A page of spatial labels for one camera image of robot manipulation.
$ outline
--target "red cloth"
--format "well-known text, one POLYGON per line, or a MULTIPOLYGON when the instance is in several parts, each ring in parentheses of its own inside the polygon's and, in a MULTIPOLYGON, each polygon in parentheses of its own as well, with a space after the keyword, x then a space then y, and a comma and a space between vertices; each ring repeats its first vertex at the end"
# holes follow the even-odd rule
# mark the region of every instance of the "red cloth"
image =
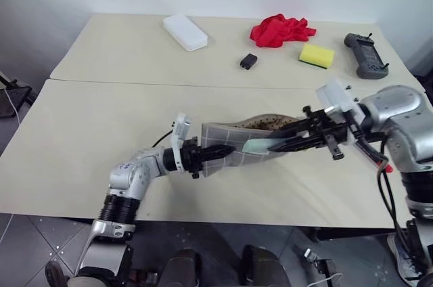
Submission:
POLYGON ((277 14, 254 26, 250 38, 256 41, 257 47, 271 48, 281 47, 284 41, 308 41, 310 36, 316 34, 316 29, 307 28, 307 24, 304 18, 298 21, 277 14))

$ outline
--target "sneaker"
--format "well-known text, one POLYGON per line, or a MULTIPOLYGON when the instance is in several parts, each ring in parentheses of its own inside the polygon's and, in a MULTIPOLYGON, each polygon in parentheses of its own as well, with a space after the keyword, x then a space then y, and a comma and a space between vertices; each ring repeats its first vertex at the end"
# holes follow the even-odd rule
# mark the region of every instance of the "sneaker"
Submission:
POLYGON ((394 255, 398 274, 401 279, 403 279, 408 286, 416 287, 421 277, 421 272, 416 269, 411 257, 407 254, 395 234, 389 234, 386 241, 394 255))
POLYGON ((68 287, 67 277, 57 261, 48 261, 45 266, 45 277, 50 287, 68 287))

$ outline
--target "white bracket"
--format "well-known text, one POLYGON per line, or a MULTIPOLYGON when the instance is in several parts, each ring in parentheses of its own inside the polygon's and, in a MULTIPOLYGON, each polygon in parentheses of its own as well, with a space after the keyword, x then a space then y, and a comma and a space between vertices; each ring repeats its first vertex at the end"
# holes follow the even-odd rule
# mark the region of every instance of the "white bracket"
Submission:
MULTIPOLYGON (((332 79, 325 86, 318 88, 316 94, 326 114, 336 123, 344 123, 345 119, 342 113, 348 111, 353 115, 358 125, 364 120, 364 112, 358 103, 353 101, 353 97, 343 88, 338 79, 332 79)), ((354 142, 353 134, 348 131, 347 142, 344 145, 350 145, 354 142)))
POLYGON ((186 114, 179 113, 175 121, 173 133, 171 134, 171 148, 173 149, 173 156, 175 157, 176 167, 179 172, 185 171, 182 165, 181 148, 183 141, 187 137, 190 124, 191 119, 186 114))

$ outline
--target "small black object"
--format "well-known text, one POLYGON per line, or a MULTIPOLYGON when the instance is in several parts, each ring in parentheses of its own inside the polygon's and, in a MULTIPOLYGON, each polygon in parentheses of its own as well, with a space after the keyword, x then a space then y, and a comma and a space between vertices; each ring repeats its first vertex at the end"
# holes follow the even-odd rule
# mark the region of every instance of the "small black object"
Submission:
POLYGON ((250 69, 257 61, 257 56, 249 53, 246 57, 241 61, 241 67, 245 69, 250 69))
POLYGON ((308 248, 303 254, 304 258, 311 263, 321 275, 325 275, 328 279, 328 287, 340 287, 339 275, 341 273, 337 272, 336 264, 331 259, 319 259, 319 256, 314 253, 310 248, 308 248))
POLYGON ((344 44, 352 48, 359 66, 357 75, 362 79, 382 79, 388 76, 389 64, 384 64, 374 47, 374 41, 371 40, 370 33, 368 37, 349 33, 344 38, 344 44))

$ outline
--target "black remote control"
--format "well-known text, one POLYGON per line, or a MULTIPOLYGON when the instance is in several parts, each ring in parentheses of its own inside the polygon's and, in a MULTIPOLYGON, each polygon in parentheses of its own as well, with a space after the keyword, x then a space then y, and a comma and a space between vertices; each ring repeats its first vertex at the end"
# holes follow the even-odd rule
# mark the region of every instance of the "black remote control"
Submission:
POLYGON ((352 48, 359 66, 357 75, 362 79, 382 79, 388 76, 388 65, 384 64, 376 48, 374 41, 370 39, 371 33, 368 37, 362 35, 355 35, 349 33, 344 38, 344 44, 352 48))

